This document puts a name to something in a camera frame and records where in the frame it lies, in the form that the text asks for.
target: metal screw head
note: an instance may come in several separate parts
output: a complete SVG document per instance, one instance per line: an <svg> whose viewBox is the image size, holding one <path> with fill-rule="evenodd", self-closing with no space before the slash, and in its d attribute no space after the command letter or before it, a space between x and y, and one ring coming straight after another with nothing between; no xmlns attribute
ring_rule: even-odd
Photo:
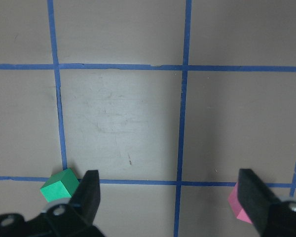
<svg viewBox="0 0 296 237"><path fill-rule="evenodd" d="M288 207L293 211L296 212L296 202L291 202Z"/></svg>
<svg viewBox="0 0 296 237"><path fill-rule="evenodd" d="M65 207L63 205L60 205L59 207L57 207L54 211L53 211L53 214L55 216L60 216L62 214L64 214L66 211Z"/></svg>
<svg viewBox="0 0 296 237"><path fill-rule="evenodd" d="M13 222L14 222L14 217L12 215L9 215L7 218L1 221L0 225L2 227L6 227L8 225L11 225Z"/></svg>

